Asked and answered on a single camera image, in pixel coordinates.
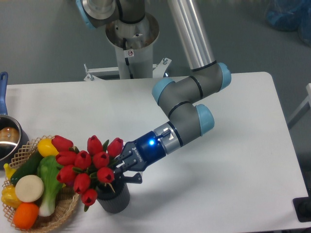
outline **tulip bouquet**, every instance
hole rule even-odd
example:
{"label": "tulip bouquet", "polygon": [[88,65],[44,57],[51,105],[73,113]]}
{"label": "tulip bouquet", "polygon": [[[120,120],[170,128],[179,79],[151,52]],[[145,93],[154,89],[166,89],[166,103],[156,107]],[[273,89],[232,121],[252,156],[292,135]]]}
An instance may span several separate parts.
{"label": "tulip bouquet", "polygon": [[81,201],[87,211],[89,206],[97,199],[96,187],[109,185],[114,191],[113,169],[123,148],[123,140],[115,138],[110,144],[109,140],[103,144],[93,135],[87,141],[87,151],[79,151],[73,142],[56,135],[52,144],[59,152],[56,161],[59,164],[57,180],[67,186],[73,186],[73,190],[81,194]]}

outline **blue light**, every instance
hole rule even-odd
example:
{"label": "blue light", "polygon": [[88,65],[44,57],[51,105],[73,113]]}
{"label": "blue light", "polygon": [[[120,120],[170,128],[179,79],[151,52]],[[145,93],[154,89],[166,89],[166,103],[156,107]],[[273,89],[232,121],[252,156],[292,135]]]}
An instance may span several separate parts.
{"label": "blue light", "polygon": [[151,139],[150,141],[149,141],[149,145],[150,146],[153,146],[155,144],[155,141],[153,140],[153,139]]}

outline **black vase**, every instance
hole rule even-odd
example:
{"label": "black vase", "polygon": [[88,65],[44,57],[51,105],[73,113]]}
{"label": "black vase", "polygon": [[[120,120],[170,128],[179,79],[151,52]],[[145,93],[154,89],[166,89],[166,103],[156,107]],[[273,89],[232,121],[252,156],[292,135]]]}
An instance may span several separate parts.
{"label": "black vase", "polygon": [[97,186],[97,201],[104,210],[116,214],[127,207],[130,202],[130,193],[127,184],[123,181],[114,180],[111,184],[115,193],[109,185],[106,185],[106,187],[102,184]]}

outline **orange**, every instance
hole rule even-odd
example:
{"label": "orange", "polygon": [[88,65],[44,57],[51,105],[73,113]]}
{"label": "orange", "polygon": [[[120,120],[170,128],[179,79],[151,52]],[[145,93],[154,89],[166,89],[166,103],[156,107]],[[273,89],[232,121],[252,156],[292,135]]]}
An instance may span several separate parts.
{"label": "orange", "polygon": [[35,223],[39,214],[39,207],[34,203],[23,202],[18,206],[13,217],[17,228],[29,230]]}

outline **pot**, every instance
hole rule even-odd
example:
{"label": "pot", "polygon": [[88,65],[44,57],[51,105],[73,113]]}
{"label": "pot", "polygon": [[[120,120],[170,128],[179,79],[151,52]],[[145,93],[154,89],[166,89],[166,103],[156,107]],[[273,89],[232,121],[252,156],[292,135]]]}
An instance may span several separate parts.
{"label": "pot", "polygon": [[97,201],[109,213],[116,214],[124,210],[130,202],[130,193],[127,184],[122,180],[114,180],[112,186],[100,184],[97,186]]}
{"label": "pot", "polygon": [[19,122],[8,116],[5,104],[8,77],[7,72],[0,74],[0,169],[10,163],[18,149],[29,141]]}

